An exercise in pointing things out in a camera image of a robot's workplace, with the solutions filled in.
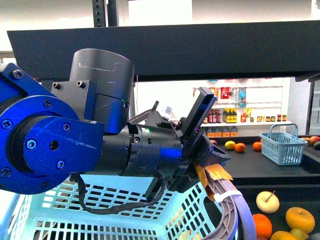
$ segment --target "yellow fruit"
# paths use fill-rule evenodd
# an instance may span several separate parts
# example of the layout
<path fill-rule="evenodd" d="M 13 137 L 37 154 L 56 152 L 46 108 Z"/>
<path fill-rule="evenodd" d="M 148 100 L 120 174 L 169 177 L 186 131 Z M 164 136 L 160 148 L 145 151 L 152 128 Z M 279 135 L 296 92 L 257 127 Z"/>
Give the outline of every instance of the yellow fruit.
<path fill-rule="evenodd" d="M 301 137 L 301 139 L 307 141 L 309 147 L 312 146 L 312 141 L 311 141 L 310 138 L 308 138 L 308 137 Z"/>
<path fill-rule="evenodd" d="M 234 141 L 227 141 L 224 146 L 227 150 L 234 150 L 236 143 Z"/>
<path fill-rule="evenodd" d="M 301 229 L 292 229 L 290 233 L 299 240 L 307 240 L 309 238 L 309 235 Z"/>
<path fill-rule="evenodd" d="M 314 216 L 301 207 L 291 207 L 286 211 L 285 220 L 291 229 L 301 229 L 307 234 L 310 233 L 316 225 Z"/>
<path fill-rule="evenodd" d="M 298 238 L 287 231 L 276 231 L 270 240 L 298 240 Z"/>

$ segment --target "green apple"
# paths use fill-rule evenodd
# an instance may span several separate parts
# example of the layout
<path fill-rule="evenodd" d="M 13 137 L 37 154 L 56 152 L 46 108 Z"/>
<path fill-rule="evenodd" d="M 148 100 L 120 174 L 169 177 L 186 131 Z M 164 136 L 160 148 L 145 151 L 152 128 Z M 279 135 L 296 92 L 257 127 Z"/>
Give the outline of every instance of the green apple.
<path fill-rule="evenodd" d="M 309 238 L 309 235 L 301 229 L 294 228 L 290 231 L 290 233 L 293 236 L 295 236 L 298 240 L 306 240 Z"/>
<path fill-rule="evenodd" d="M 262 191 L 256 196 L 256 205 L 257 207 L 266 214 L 275 213 L 280 206 L 279 199 L 274 192 Z"/>

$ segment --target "black cylindrical motor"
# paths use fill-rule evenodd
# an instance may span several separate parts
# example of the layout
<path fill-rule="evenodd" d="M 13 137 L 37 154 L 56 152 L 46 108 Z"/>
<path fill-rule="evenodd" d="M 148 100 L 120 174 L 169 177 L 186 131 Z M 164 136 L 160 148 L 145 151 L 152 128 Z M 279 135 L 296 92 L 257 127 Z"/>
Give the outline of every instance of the black cylindrical motor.
<path fill-rule="evenodd" d="M 135 66 L 127 58 L 100 49 L 81 49 L 73 56 L 70 81 L 97 83 L 93 121 L 118 134 L 127 124 Z"/>

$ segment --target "apple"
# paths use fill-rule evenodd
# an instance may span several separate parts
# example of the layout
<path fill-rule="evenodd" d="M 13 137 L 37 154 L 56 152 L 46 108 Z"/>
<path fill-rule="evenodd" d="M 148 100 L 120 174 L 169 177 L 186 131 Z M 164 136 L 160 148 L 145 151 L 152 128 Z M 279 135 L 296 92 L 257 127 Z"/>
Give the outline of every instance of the apple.
<path fill-rule="evenodd" d="M 280 206 L 279 199 L 274 192 L 262 191 L 260 192 L 255 199 L 257 207 L 266 214 L 275 213 Z"/>
<path fill-rule="evenodd" d="M 301 229 L 294 228 L 290 233 L 299 240 L 307 240 L 309 238 L 309 235 Z"/>
<path fill-rule="evenodd" d="M 214 145 L 218 146 L 218 143 L 216 140 L 210 140 Z"/>
<path fill-rule="evenodd" d="M 312 136 L 310 137 L 311 143 L 312 145 L 315 144 L 315 142 L 319 142 L 320 141 L 320 137 L 318 136 Z"/>
<path fill-rule="evenodd" d="M 286 211 L 285 220 L 291 229 L 301 229 L 307 234 L 310 233 L 316 225 L 314 216 L 301 207 L 291 207 Z"/>

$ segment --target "orange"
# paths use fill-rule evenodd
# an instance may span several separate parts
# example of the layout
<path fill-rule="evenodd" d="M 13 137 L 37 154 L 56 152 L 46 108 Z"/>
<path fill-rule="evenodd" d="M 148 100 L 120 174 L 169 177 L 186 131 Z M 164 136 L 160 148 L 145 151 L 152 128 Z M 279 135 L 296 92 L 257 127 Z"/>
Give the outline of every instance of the orange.
<path fill-rule="evenodd" d="M 262 143 L 259 141 L 256 141 L 253 145 L 253 150 L 257 151 L 257 152 L 261 152 L 262 150 Z"/>
<path fill-rule="evenodd" d="M 234 146 L 234 149 L 238 153 L 243 153 L 246 150 L 246 145 L 244 143 L 237 143 Z"/>
<path fill-rule="evenodd" d="M 285 220 L 291 229 L 301 229 L 307 234 L 316 225 L 314 216 L 309 211 L 297 206 L 291 207 L 286 211 Z"/>
<path fill-rule="evenodd" d="M 298 240 L 298 238 L 287 231 L 276 231 L 270 240 Z"/>
<path fill-rule="evenodd" d="M 263 214 L 253 214 L 256 237 L 268 239 L 272 234 L 272 224 L 268 217 Z"/>

